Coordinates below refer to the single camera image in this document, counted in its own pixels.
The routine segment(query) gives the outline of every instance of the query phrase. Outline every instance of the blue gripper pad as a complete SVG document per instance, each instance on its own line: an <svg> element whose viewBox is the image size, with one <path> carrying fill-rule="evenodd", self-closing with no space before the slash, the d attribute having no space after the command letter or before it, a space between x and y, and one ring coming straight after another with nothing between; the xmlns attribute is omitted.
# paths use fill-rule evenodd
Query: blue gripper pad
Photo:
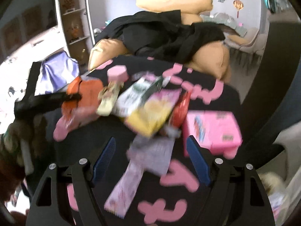
<svg viewBox="0 0 301 226"><path fill-rule="evenodd" d="M112 160L115 150L116 150L116 141L114 138L111 138L109 142L106 144L105 148L103 149L103 152L95 162L95 165L93 166L93 177L91 182L94 185L104 177L104 174L106 173L106 170L109 167L109 164Z"/></svg>
<svg viewBox="0 0 301 226"><path fill-rule="evenodd" d="M195 167L199 181L204 183L206 186L209 186L211 184L210 167L200 152L199 144L191 137L188 137L186 149L191 162Z"/></svg>

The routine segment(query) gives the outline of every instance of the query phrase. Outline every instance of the pink box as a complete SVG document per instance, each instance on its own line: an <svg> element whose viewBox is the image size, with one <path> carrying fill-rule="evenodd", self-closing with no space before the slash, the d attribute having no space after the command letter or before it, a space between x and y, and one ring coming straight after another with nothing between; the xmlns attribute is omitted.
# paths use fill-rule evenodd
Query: pink box
<svg viewBox="0 0 301 226"><path fill-rule="evenodd" d="M232 112L188 111L182 126L184 156L188 157L186 141L193 135L199 145L213 155L233 159L242 143L241 133Z"/></svg>

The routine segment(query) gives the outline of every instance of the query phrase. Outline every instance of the red snack package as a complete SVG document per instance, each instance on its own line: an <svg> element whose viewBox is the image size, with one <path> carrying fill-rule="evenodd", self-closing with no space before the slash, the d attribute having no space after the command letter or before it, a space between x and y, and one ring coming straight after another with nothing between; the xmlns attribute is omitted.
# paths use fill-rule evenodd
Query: red snack package
<svg viewBox="0 0 301 226"><path fill-rule="evenodd" d="M191 93L192 91L186 92L182 97L180 97L180 100L176 104L173 109L173 113L170 116L168 123L170 126L180 128L183 124L188 112Z"/></svg>

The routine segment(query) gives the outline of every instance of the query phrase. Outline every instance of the blue fabric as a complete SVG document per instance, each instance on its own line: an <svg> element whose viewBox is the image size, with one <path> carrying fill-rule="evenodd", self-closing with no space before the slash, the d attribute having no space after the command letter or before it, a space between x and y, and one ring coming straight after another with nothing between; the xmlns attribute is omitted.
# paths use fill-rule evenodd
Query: blue fabric
<svg viewBox="0 0 301 226"><path fill-rule="evenodd" d="M65 51L54 54L42 62L35 95L54 93L78 75L79 67L75 59Z"/></svg>

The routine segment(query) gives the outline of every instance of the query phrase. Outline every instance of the small yellow package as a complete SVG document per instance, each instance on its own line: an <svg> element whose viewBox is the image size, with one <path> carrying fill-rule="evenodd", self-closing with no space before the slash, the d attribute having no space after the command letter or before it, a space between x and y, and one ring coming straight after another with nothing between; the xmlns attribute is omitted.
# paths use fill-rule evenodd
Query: small yellow package
<svg viewBox="0 0 301 226"><path fill-rule="evenodd" d="M154 93L144 106L134 110L125 119L125 124L134 132L144 137L151 137L164 125L180 94L181 89L162 89Z"/></svg>

